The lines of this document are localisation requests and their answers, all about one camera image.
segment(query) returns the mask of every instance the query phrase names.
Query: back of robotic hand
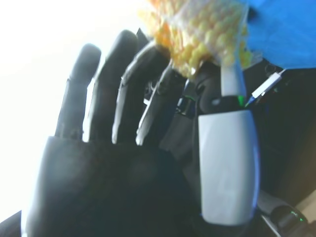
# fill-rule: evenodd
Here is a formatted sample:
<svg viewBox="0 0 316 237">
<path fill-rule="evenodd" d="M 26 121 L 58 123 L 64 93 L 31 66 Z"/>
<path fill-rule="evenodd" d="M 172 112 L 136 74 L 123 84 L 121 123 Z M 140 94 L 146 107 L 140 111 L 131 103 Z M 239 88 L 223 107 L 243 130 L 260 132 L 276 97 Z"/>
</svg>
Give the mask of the back of robotic hand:
<svg viewBox="0 0 316 237">
<path fill-rule="evenodd" d="M 128 121 L 139 120 L 137 113 L 122 114 L 127 121 L 119 134 L 123 142 L 111 143 L 120 78 L 136 50 L 137 37 L 123 31 L 96 80 L 90 140 L 85 143 L 81 137 L 86 87 L 101 52 L 93 45 L 82 49 L 67 81 L 56 134 L 47 141 L 33 196 L 22 210 L 22 236 L 195 236 L 184 223 L 192 207 L 184 177 L 169 153 L 136 146 L 131 131 L 138 124 Z M 165 58 L 159 60 L 161 66 L 153 72 L 157 75 L 168 64 Z M 138 68 L 138 77 L 146 70 Z"/>
</svg>

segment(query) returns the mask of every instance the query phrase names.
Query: clear plastic bag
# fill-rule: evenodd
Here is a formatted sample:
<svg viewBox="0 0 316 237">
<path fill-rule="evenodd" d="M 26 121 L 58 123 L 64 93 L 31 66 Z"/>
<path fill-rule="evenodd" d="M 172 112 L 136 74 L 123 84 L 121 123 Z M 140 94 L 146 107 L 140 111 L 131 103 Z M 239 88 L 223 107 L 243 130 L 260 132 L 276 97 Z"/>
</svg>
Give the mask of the clear plastic bag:
<svg viewBox="0 0 316 237">
<path fill-rule="evenodd" d="M 248 5 L 240 0 L 146 0 L 139 16 L 174 67 L 192 79 L 201 62 L 243 68 L 253 64 L 246 47 Z"/>
</svg>

